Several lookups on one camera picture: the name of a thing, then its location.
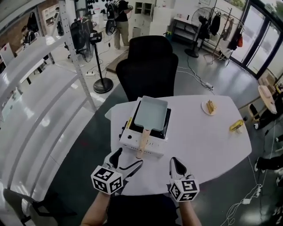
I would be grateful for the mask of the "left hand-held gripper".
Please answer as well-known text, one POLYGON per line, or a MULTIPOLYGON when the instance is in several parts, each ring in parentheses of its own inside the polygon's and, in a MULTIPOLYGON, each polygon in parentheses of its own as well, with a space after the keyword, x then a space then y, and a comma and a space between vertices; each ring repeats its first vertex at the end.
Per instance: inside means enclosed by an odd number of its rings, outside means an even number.
POLYGON ((102 166, 97 166, 91 174, 93 187, 107 195, 120 195, 127 178, 133 176, 143 165, 143 160, 135 161, 127 167, 118 167, 122 148, 108 154, 102 166))

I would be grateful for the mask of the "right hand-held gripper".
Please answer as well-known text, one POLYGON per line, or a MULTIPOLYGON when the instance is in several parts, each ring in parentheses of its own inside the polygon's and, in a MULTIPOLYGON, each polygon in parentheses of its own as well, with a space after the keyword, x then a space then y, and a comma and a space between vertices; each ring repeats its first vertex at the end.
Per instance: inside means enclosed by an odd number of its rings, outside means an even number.
POLYGON ((200 192, 199 183, 192 174, 186 175, 187 168, 172 157, 169 163, 168 192, 176 202, 193 201, 200 192))

